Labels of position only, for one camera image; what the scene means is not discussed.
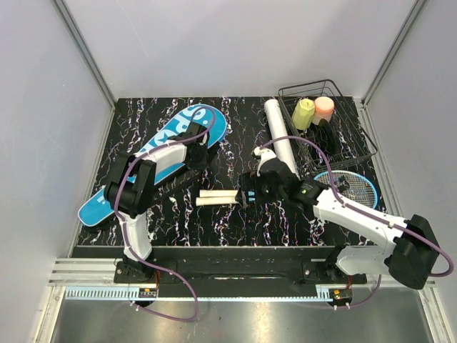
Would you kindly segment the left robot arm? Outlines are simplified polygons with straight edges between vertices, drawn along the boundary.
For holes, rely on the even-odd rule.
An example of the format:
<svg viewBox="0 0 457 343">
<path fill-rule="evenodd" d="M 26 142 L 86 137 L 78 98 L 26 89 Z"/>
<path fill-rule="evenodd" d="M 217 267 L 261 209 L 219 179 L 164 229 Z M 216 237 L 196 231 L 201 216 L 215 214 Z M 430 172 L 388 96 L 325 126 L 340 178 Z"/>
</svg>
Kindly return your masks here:
<svg viewBox="0 0 457 343">
<path fill-rule="evenodd" d="M 205 169 L 224 136 L 196 122 L 185 132 L 169 137 L 163 144 L 136 154 L 120 153 L 109 172 L 104 198 L 119 221 L 124 239 L 124 260 L 130 262 L 129 274 L 140 283 L 154 275 L 148 237 L 146 210 L 157 189 L 179 175 L 182 164 L 188 170 Z"/>
</svg>

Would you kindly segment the blue racket bag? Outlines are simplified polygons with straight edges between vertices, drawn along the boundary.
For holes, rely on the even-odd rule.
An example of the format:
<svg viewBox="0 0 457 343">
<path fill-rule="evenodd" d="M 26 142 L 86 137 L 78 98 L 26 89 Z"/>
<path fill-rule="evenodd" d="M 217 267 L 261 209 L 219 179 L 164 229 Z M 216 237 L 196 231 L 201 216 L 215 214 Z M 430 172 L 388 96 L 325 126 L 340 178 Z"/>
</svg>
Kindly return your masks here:
<svg viewBox="0 0 457 343">
<path fill-rule="evenodd" d="M 196 104 L 173 117 L 135 154 L 119 154 L 106 177 L 106 183 L 78 212 L 80 222 L 95 227 L 114 215 L 116 194 L 122 179 L 135 164 L 119 200 L 119 211 L 136 217 L 151 206 L 152 196 L 170 179 L 188 169 L 203 169 L 224 140 L 227 121 L 213 106 Z"/>
</svg>

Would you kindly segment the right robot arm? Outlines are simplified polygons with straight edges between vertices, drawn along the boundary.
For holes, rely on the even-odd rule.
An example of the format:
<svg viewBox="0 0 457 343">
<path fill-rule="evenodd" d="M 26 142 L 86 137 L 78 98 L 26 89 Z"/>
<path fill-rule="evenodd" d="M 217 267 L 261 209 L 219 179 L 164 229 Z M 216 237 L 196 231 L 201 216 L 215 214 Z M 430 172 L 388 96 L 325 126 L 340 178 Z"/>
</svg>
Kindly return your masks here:
<svg viewBox="0 0 457 343">
<path fill-rule="evenodd" d="M 297 212 L 355 232 L 371 246 L 340 247 L 324 265 L 327 280 L 340 283 L 356 274 L 389 275 L 411 289 L 423 289 L 440 254 L 427 219 L 392 216 L 361 205 L 315 179 L 299 179 L 277 158 L 239 177 L 245 203 L 282 201 Z"/>
</svg>

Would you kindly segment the white shuttlecock tube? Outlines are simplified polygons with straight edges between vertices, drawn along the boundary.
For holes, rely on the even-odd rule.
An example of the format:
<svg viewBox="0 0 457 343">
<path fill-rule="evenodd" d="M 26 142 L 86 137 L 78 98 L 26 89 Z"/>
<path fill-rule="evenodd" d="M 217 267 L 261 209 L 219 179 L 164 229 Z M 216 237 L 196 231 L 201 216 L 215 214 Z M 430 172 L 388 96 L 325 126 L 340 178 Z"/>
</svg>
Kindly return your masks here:
<svg viewBox="0 0 457 343">
<path fill-rule="evenodd" d="M 264 111 L 266 114 L 269 131 L 271 138 L 278 139 L 288 135 L 286 131 L 286 125 L 283 120 L 283 114 L 281 113 L 279 102 L 276 99 L 269 99 L 264 104 Z M 291 148 L 291 143 L 288 139 L 282 139 L 273 143 L 274 151 L 277 157 L 287 166 L 290 170 L 298 176 L 298 170 L 296 168 L 296 161 Z"/>
</svg>

